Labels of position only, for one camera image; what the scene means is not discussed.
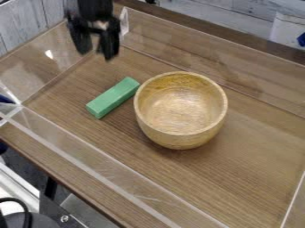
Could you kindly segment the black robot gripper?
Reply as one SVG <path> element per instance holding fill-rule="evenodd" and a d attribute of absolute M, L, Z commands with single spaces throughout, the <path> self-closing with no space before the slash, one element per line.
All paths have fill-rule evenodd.
<path fill-rule="evenodd" d="M 96 52 L 110 61 L 119 54 L 120 45 L 120 20 L 114 15 L 114 1 L 76 0 L 76 3 L 78 11 L 66 12 L 76 51 L 87 54 L 92 50 L 91 33 L 100 33 Z"/>

